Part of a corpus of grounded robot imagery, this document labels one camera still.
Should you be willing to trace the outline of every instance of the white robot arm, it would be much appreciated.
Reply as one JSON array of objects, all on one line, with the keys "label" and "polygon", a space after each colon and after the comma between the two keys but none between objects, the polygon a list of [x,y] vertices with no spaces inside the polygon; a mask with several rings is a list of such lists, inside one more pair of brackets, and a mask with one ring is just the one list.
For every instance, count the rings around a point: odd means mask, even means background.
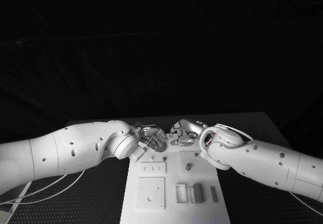
[{"label": "white robot arm", "polygon": [[226,126],[181,119],[171,128],[179,138],[171,145],[189,146],[199,140],[200,156],[222,170],[235,171],[269,187],[323,203],[323,160],[258,140],[243,142]]},{"label": "white robot arm", "polygon": [[0,195],[45,177],[78,173],[108,157],[137,162],[141,141],[157,152],[166,150],[164,131],[156,126],[130,126],[111,120],[72,125],[53,133],[0,144]]}]

